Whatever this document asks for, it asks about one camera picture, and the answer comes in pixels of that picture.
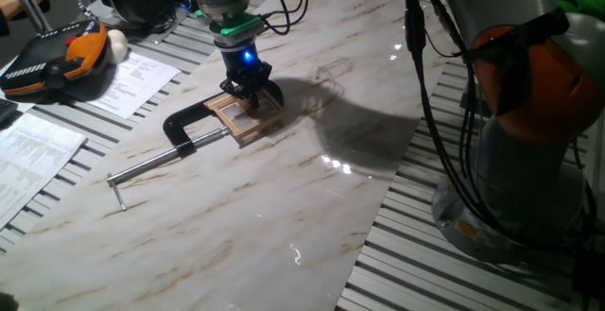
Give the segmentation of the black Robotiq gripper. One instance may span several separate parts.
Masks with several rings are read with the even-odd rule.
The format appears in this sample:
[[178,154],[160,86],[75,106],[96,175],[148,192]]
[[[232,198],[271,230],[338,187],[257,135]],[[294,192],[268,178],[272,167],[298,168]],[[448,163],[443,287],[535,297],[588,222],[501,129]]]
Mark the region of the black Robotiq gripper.
[[255,41],[243,41],[231,46],[219,44],[218,50],[226,67],[226,79],[219,84],[220,89],[235,97],[240,97],[240,91],[243,92],[250,108],[258,109],[258,92],[269,82],[272,66],[259,59]]

